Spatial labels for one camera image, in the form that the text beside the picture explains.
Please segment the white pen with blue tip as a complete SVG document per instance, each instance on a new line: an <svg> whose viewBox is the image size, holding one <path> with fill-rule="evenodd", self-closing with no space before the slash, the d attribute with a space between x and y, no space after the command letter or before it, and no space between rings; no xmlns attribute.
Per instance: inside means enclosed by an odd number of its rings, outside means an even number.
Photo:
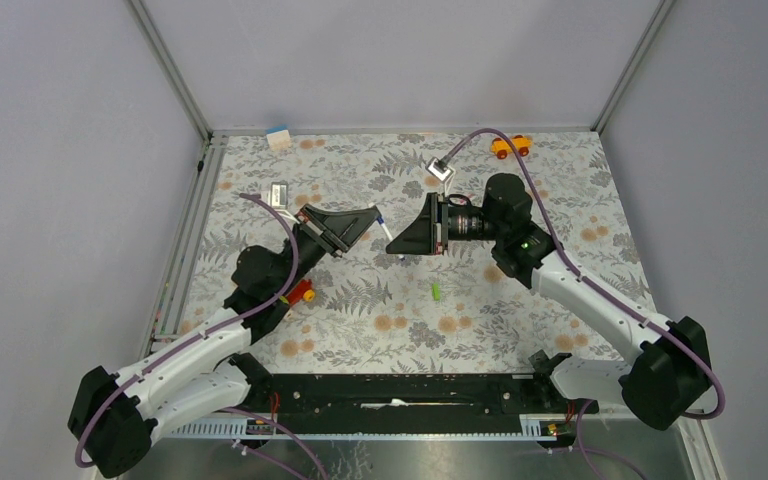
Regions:
<svg viewBox="0 0 768 480"><path fill-rule="evenodd" d="M392 242L394 240L394 237L393 237L391 231L389 230L388 226L386 225L386 222L383 219L383 217L379 216L377 218L377 222L378 222L380 228L382 229L382 231L383 231L386 239L388 240L388 242Z"/></svg>

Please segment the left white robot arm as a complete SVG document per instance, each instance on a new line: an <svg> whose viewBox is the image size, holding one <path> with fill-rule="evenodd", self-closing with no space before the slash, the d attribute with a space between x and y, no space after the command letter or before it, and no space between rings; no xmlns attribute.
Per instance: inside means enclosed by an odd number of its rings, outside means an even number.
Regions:
<svg viewBox="0 0 768 480"><path fill-rule="evenodd" d="M97 366L80 381L67 421L76 464L116 478L136 466L163 436L226 407L256 411L270 385L233 364L271 333L290 310L289 292L325 256L347 253L380 215L376 207L328 212L303 206L279 251L244 248L235 288L199 326L150 356L109 372Z"/></svg>

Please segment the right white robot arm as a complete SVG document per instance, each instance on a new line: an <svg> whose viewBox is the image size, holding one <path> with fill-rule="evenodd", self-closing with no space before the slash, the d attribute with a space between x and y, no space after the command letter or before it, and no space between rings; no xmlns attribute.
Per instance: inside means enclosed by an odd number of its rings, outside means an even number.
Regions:
<svg viewBox="0 0 768 480"><path fill-rule="evenodd" d="M535 402L557 412L571 400L622 405L640 421L664 430L682 416L717 408L717 388L704 328L690 317L674 321L631 302L584 268L531 218L532 198L522 179L495 174L483 201L429 193L417 218L389 242L393 255L441 255L452 241L492 243L507 277L560 304L617 351L617 361L563 358L533 386Z"/></svg>

